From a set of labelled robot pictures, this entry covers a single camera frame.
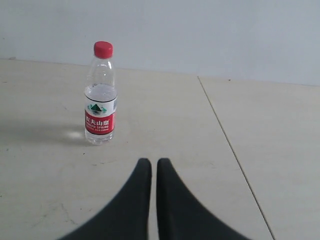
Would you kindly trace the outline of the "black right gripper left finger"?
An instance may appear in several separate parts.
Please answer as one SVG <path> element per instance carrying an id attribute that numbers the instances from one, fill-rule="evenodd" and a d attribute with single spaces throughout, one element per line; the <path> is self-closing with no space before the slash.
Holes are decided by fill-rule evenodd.
<path id="1" fill-rule="evenodd" d="M 113 199 L 93 218 L 63 240 L 147 240 L 152 166 L 140 158 Z"/>

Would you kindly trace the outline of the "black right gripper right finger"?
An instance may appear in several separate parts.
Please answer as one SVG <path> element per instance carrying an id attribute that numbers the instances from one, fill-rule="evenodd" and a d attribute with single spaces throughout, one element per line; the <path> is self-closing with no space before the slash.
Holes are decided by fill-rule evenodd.
<path id="1" fill-rule="evenodd" d="M 157 162 L 156 214 L 160 240 L 248 239 L 197 200 L 168 158 Z"/>

